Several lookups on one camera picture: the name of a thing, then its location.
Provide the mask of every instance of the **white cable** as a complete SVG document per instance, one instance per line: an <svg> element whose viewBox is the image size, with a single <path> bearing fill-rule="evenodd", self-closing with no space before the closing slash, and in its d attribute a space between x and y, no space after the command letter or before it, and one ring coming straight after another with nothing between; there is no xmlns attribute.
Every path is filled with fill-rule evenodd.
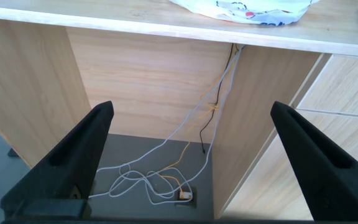
<svg viewBox="0 0 358 224"><path fill-rule="evenodd" d="M236 56L230 61L229 65L227 66L227 69L225 69L225 71L224 71L224 73L223 73L223 75L222 75L220 81L218 82L218 84L216 84L215 87L214 87L212 90L210 90L210 91L207 93L207 95L205 95L204 98L196 105L196 107L193 108L193 109L187 114L186 118L185 118L185 119L183 120L183 122L179 125L179 127L176 128L176 130L174 130L174 132L173 132L171 135L169 135L168 138L166 138L166 140L164 140L163 143L161 143L160 145L154 147L154 148L151 149L149 152L146 152L143 156L140 156L138 159L135 159L135 160L133 160L133 161L127 162L127 163L125 163L125 164L123 164L123 165L119 165L119 166L99 168L99 169L96 171L96 173L98 173L98 172L101 171L101 170L117 169L117 168L120 168L120 167L122 167L122 166L126 166L126 165L128 165L128 164L132 164L132 163L134 163L134 162L137 162L137 161L143 159L145 156L149 155L149 154L150 154L151 152L153 152L154 150L156 150L156 149L162 147L174 134L176 134L176 132L178 132L178 130L187 122L187 120L188 120L188 118L190 117L190 115L191 115L195 110L197 110L198 107L204 102L204 100L206 100L207 97L219 86L219 84L223 81L223 78L225 77L226 73L229 71L229 68L231 67L231 65L232 65L233 62L235 61Z"/></svg>
<svg viewBox="0 0 358 224"><path fill-rule="evenodd" d="M123 165L120 165L120 166L103 167L103 168L98 169L96 172L99 172L99 171L101 171L101 170L106 170L106 169L117 169L117 168L119 168L119 174L120 174L120 176L114 181L114 183L112 184L112 186L110 187L110 189L109 189L108 192L101 193L101 194L96 194L96 195L90 195L89 198L98 197L98 196L102 196L102 195L109 195L110 197L119 197L119 196L124 195L126 192L130 191L130 189L133 188L133 187L134 187L136 184L138 184L139 182L144 181L144 182L145 182L145 189L146 189L146 192L147 192L147 196L148 196L148 198L149 198L150 203L153 204L153 205L159 205L159 204L163 204L163 203L189 202L191 199L189 199L189 200L181 200L181 201L174 200L174 201L153 202L152 199L150 198L149 189L150 189L150 190L154 193L154 195L156 195L156 196L159 196L159 197L162 197L162 198L172 198L172 197L174 196L174 193L175 193L178 189L180 189L180 187L181 187L182 185L187 184L187 186L188 186L189 189L190 189L190 193L192 193L192 190L191 190L191 187L190 187L190 185L189 185L189 182L192 181L192 180L194 180L194 179L196 179L197 176L199 176L199 175L202 173L202 171L204 170L204 168L206 167L206 165L207 165L207 163L208 163L208 161L209 161L209 153L211 152L211 148L212 148L212 145L213 145L215 136L216 136L216 130L218 129L218 123L219 123L219 120L220 120L220 117L221 117L222 108L223 108L223 105L224 105L224 103L225 103L225 101L226 101L226 99L227 99L228 94L230 93L230 91L231 91L231 89L232 89L234 74L235 74L235 72L236 72L238 60L239 60L239 57L240 57L240 55L241 55L241 52L242 52L242 49L243 49L243 48L244 48L244 46L241 47L241 49L238 51L237 55L234 56L234 58L230 61L229 66L227 66L227 69L225 69L225 71L224 71L224 73L223 73L223 75L222 75L222 77L221 77L221 79L220 79L220 82L218 82L218 84L217 84L211 91L209 91L208 94L198 103L198 105L197 105L194 109L192 109L192 110L187 114L187 116L186 116L185 120L182 122L182 124L179 125L179 127L178 127L171 135L169 135L169 137L168 137L166 140L164 140L164 142L163 142L162 144L160 144L159 146L157 146L157 147L151 149L149 152L147 152L146 154L144 154L143 156L141 156L140 158L138 158L138 159L136 159L136 160L134 160L134 161L127 162L127 163L125 163L125 164L123 164ZM154 151L154 150L158 149L159 147L163 146L163 145L186 123L186 121L187 121L188 117L190 116L190 114L192 114L192 112L194 112L194 111L202 104L202 102L204 102L204 100L209 96L209 94L210 94L212 91L214 91L214 90L218 87L218 85L223 81L224 76L226 75L227 71L229 70L229 68L231 67L231 65L232 65L232 63L233 63L234 61L236 61L236 63L235 63L235 66L234 66L234 69L233 69L232 75L231 75L230 88L229 88L229 90L227 91L227 93L225 94L225 96L224 96L224 98L223 98L223 100L222 100L222 102L221 102L220 109L219 109L219 113L218 113L218 118L216 119L216 124L215 124L215 129L214 129L213 138L212 138L211 144L209 145L209 148L208 148L208 152L207 152L207 155L206 155L206 161L205 161L205 163L204 163L204 166L200 169L200 171L199 171L194 177L192 177L191 179L186 180L185 177L183 176L183 174L182 174L177 168L174 168L174 167L171 167L171 168L168 168L168 169L162 169L162 170L157 171L157 172L150 171L150 172L148 172L148 173L146 174L146 176L143 175L142 173L136 171L136 170L131 170L131 165L130 165L131 163L137 162L137 161L141 160L141 159L144 158L146 155L150 154L152 151ZM122 174L122 173L121 173L121 168L124 167L124 166L129 166L129 171L127 171L126 173ZM159 175L159 173L161 173L161 172L163 172L163 171L166 171L166 170L170 170L170 169L173 169L173 170L178 171L178 173L181 175L181 177L183 178L183 180L185 180L184 182L182 182L182 184L180 184L180 185L179 185L177 188L175 188L175 189L173 189L172 184L171 184L166 178L161 177L161 176ZM129 178L128 176L129 176L130 173L138 174L138 175L140 175L141 177L138 177L138 178ZM170 186L170 188L171 188L171 191L170 191L170 192L157 193L157 192L154 190L152 184L150 183L149 178L152 177L153 175L157 175L157 174L158 174L159 177L161 177L161 178ZM112 192L113 190L115 190L121 183L123 183L124 180L136 180L136 182L135 182L134 184L132 184L132 185L131 185L128 189L126 189L125 191L123 191L123 192L121 192L121 193L119 193L119 194L116 194L116 195L112 195L111 192Z"/></svg>

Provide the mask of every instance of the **white plastic bag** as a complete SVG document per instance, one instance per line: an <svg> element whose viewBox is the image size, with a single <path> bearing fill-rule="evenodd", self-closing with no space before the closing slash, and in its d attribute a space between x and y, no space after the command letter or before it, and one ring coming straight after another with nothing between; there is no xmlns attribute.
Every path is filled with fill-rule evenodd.
<svg viewBox="0 0 358 224"><path fill-rule="evenodd" d="M297 22L319 0L170 0L191 12L226 21L281 26Z"/></svg>

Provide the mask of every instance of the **wooden panel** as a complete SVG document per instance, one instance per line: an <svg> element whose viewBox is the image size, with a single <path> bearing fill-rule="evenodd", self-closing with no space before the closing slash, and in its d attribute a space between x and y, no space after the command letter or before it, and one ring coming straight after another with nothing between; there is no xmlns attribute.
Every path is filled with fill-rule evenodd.
<svg viewBox="0 0 358 224"><path fill-rule="evenodd" d="M35 166L90 110L64 27L0 21L0 133Z"/></svg>
<svg viewBox="0 0 358 224"><path fill-rule="evenodd" d="M263 28L169 0L0 0L0 19L358 55L358 0L320 0L296 24Z"/></svg>
<svg viewBox="0 0 358 224"><path fill-rule="evenodd" d="M299 111L358 160L358 118ZM311 214L279 137L244 182L226 218L311 220Z"/></svg>
<svg viewBox="0 0 358 224"><path fill-rule="evenodd" d="M91 106L114 105L110 133L167 138L221 77L229 43L90 29L67 29ZM223 85L222 93L227 90ZM208 102L216 100L216 92ZM203 105L172 139L200 142ZM203 131L211 142L213 125Z"/></svg>
<svg viewBox="0 0 358 224"><path fill-rule="evenodd" d="M299 108L358 115L358 57L333 55Z"/></svg>
<svg viewBox="0 0 358 224"><path fill-rule="evenodd" d="M244 49L213 147L216 218L241 186L247 169L273 131L273 102L291 102L318 57L296 50Z"/></svg>

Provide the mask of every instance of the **yellow cable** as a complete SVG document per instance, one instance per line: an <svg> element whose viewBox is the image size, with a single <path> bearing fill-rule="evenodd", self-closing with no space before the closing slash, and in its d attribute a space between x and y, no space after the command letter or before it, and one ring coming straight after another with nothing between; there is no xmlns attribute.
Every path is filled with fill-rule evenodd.
<svg viewBox="0 0 358 224"><path fill-rule="evenodd" d="M168 175L160 175L161 177L166 177L166 178L171 178L171 179L174 179L177 183L178 183L178 186L180 186L180 182L179 182L179 180L178 179L176 179L176 178L174 178L174 177L172 177L172 176L168 176Z"/></svg>
<svg viewBox="0 0 358 224"><path fill-rule="evenodd" d="M211 107L211 109L209 109L209 111L207 111L205 114L201 115L201 116L197 119L197 122L196 122L195 124L193 124L189 129L187 129L187 132L189 132L192 128L194 128L194 126L196 126L196 124L197 124L203 117L205 117L211 110L217 110L217 109L218 109L217 106L210 106L210 105L208 105L208 106ZM176 161L175 163L173 163L173 164L167 166L167 167L164 168L164 169L168 169L169 167L173 167L174 165L178 164L178 163L181 161L181 159L182 159L183 155L185 154L185 151L186 151L187 147L189 147L189 145L190 145L190 142L188 141L188 142L187 142L187 145L185 146L185 148L184 148L183 151L181 152L181 155L180 155L179 160Z"/></svg>
<svg viewBox="0 0 358 224"><path fill-rule="evenodd" d="M184 155L184 153L185 153L187 147L189 147L189 145L190 145L190 142L187 142L187 145L185 146L185 148L184 148L183 151L181 152L180 158L179 158L179 160L178 160L177 162L175 162L175 163L173 163L173 164L167 166L167 167L164 168L164 169L168 169L169 167L173 167L174 165L178 164L178 163L180 162L180 160L182 159L182 157L183 157L183 155Z"/></svg>
<svg viewBox="0 0 358 224"><path fill-rule="evenodd" d="M220 79L215 82L215 84L213 85L213 87L216 86L219 81L220 81ZM206 93L204 93L204 94L201 95L201 99L204 98L204 96L206 95ZM210 109L209 109L207 112L205 112L204 114L202 114L200 117L198 117L196 123L194 123L190 128L187 129L187 133L189 133L189 132L198 124L198 122L199 122L201 119L203 119L209 112L211 112L212 110L218 110L218 108L219 108L218 105L211 106L211 105L209 105L209 103L207 103L207 102L204 102L204 103L205 103L207 106L209 106ZM168 169L168 168L173 167L174 165L178 164L178 163L181 161L181 159L182 159L183 155L185 154L185 151L186 151L186 149L189 147L189 145L190 145L190 142L188 141L188 142L187 142L187 145L185 146L185 148L184 148L183 151L181 152L181 155L180 155L179 160L176 161L175 163L173 163L173 164L167 166L167 167L164 168L164 169ZM176 180L176 182L177 182L178 185L180 186L179 180L176 179L175 177L172 177L172 176L169 176L169 175L160 175L160 176L161 176L161 177L166 177L166 178L174 179L174 180Z"/></svg>

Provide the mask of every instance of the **desk leg panel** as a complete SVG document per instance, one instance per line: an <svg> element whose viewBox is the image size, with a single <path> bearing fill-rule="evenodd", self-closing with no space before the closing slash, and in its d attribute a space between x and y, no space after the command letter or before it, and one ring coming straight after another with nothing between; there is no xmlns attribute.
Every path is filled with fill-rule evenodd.
<svg viewBox="0 0 358 224"><path fill-rule="evenodd" d="M257 46L243 50L213 146L215 218L221 216L272 134L273 102L290 104L319 56Z"/></svg>
<svg viewBox="0 0 358 224"><path fill-rule="evenodd" d="M30 167L90 109L64 27L0 20L0 133Z"/></svg>

